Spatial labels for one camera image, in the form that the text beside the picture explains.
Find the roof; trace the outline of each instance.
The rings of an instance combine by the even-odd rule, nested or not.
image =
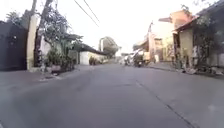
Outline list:
[[[159,21],[172,23],[172,19],[170,17],[160,18]]]
[[[202,16],[202,15],[205,15],[205,14],[211,14],[211,13],[214,13],[216,12],[217,10],[221,9],[222,7],[224,6],[224,0],[219,0],[218,2],[214,3],[213,5],[211,5],[210,7],[206,8],[206,9],[203,9],[202,11],[200,11],[199,13],[197,13],[197,17],[194,17],[191,21],[185,23],[184,25],[180,26],[179,28],[176,29],[176,31],[181,31],[181,30],[184,30],[184,29],[187,29],[189,27],[192,26],[192,24],[194,22],[196,22],[196,20]]]
[[[96,50],[96,49],[94,49],[94,48],[92,48],[89,45],[84,44],[84,43],[75,43],[74,44],[74,49],[76,49],[80,52],[89,51],[89,52],[100,54],[100,55],[108,55],[109,54],[109,53],[106,53],[106,52],[98,51],[98,50]]]
[[[76,34],[65,33],[64,37],[67,38],[67,39],[70,39],[70,40],[76,40],[76,39],[81,39],[83,36],[79,36],[79,35],[76,35]]]
[[[183,24],[183,25],[181,25],[180,27],[178,27],[178,28],[175,29],[175,30],[176,30],[176,31],[182,31],[182,30],[185,30],[185,29],[187,29],[187,28],[190,28],[190,27],[192,26],[192,24],[196,21],[196,19],[198,19],[198,17],[192,19],[191,21],[189,21],[189,22],[187,22],[187,23],[185,23],[185,24]]]

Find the street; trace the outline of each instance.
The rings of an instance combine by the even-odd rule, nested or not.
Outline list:
[[[116,64],[48,81],[19,78],[1,78],[0,123],[4,128],[224,125],[222,80]]]

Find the sky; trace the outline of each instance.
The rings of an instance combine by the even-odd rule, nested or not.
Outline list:
[[[37,11],[41,12],[45,0],[37,0]],[[86,0],[98,17],[98,22],[83,0],[76,0],[94,22],[79,8],[74,0],[56,0],[59,12],[66,16],[72,33],[84,36],[83,42],[98,48],[99,39],[112,37],[122,47],[122,52],[131,52],[134,43],[144,40],[152,20],[168,17],[173,11],[180,10],[181,4],[189,6],[190,11],[198,12],[199,7],[193,0]],[[21,15],[31,9],[32,0],[0,0],[0,20],[6,14],[17,11]]]

